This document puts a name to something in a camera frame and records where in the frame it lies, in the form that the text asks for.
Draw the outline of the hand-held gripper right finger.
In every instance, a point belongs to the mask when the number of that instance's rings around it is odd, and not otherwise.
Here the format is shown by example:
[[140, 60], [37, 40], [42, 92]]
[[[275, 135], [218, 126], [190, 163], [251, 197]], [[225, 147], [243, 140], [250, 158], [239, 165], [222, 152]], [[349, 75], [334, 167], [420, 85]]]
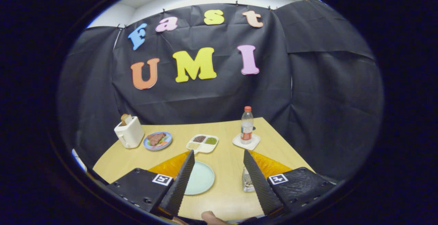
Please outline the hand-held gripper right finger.
[[306, 167], [291, 169], [252, 150], [243, 163], [266, 216], [299, 214], [335, 187]]

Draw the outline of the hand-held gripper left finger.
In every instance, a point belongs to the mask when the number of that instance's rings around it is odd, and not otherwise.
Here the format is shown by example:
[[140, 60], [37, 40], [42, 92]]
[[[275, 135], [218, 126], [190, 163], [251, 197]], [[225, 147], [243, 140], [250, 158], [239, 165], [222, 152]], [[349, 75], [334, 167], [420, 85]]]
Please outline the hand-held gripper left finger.
[[125, 202], [146, 212], [176, 216], [194, 164], [195, 153], [190, 150], [149, 170], [134, 168], [106, 187]]

